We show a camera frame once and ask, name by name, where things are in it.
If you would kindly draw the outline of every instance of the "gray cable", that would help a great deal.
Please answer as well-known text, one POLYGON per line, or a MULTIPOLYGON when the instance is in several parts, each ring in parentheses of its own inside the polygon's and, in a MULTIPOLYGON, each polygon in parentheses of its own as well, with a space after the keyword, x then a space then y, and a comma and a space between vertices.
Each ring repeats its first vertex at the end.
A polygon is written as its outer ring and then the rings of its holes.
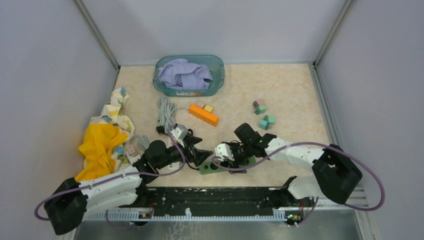
POLYGON ((149 147, 150 141, 149 141, 149 139, 147 138, 146 135, 135 135, 135 136, 133 136, 131 138, 131 141, 129 143, 134 146, 134 141, 136 139, 138 139, 138 141, 137 141, 137 147, 140 150, 145 151, 149 147))
POLYGON ((177 107, 175 103, 169 102, 168 97, 162 96, 157 101, 157 126, 163 126, 166 130, 175 124, 175 113, 177 109, 187 109, 186 107, 177 107))

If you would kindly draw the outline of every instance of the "yellow cloth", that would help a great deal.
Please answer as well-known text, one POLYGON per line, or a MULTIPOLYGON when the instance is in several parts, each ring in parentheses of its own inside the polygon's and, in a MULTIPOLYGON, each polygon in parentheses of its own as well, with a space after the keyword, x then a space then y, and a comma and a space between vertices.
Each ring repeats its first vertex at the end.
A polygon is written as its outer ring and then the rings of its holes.
POLYGON ((121 145, 128 135, 118 126, 105 123, 90 123, 78 150, 85 156, 87 167, 78 176, 77 182, 100 178, 113 173, 116 161, 111 158, 112 149, 121 145))

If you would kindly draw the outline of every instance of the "white wall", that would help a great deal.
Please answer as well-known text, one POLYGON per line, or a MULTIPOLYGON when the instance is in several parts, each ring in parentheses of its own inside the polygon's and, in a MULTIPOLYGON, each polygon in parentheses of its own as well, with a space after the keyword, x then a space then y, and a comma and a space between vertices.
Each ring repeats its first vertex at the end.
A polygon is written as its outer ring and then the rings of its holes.
POLYGON ((345 0, 84 0, 120 65, 313 61, 345 0))
POLYGON ((345 150, 386 188, 375 212, 384 240, 424 236, 423 13, 423 0, 358 0, 320 67, 345 150))
POLYGON ((115 70, 71 0, 1 1, 0 23, 1 239, 55 240, 34 207, 81 170, 115 70))

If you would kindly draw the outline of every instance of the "beige countertop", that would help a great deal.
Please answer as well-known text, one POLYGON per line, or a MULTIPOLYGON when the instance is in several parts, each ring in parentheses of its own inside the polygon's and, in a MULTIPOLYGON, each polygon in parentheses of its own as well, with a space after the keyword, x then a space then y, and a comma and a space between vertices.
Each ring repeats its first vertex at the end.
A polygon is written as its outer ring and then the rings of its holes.
MULTIPOLYGON (((147 135, 150 141, 167 137, 156 133, 157 101, 163 96, 152 84, 154 66, 123 66, 116 88, 124 87, 130 97, 125 104, 127 114, 136 127, 136 134, 147 135)), ((194 135, 203 138, 196 147, 213 151, 222 141, 239 140, 234 130, 249 123, 254 130, 275 134, 291 142, 319 142, 328 144, 323 117, 307 64, 229 64, 225 65, 223 87, 213 96, 170 97, 179 107, 189 107, 202 101, 213 107, 219 117, 216 127, 179 109, 175 122, 193 129, 194 135), (267 107, 261 115, 254 114, 253 101, 264 99, 267 107), (266 114, 274 115, 276 124, 268 130, 258 128, 266 114)), ((167 173, 167 167, 159 170, 167 173)), ((185 166, 180 172, 159 177, 151 187, 268 187, 281 186, 291 176, 307 176, 307 171, 284 162, 265 161, 247 170, 246 174, 220 172, 200 175, 185 166)))

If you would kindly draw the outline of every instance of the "orange block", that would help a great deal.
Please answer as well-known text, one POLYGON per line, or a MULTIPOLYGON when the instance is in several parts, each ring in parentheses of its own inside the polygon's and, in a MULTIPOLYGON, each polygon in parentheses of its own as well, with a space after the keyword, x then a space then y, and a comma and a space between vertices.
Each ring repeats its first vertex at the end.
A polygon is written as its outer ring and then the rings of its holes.
POLYGON ((201 109, 200 107, 194 104, 188 108, 188 112, 196 118, 201 119, 214 127, 216 127, 218 125, 218 122, 220 121, 219 117, 213 115, 212 113, 206 110, 201 109))

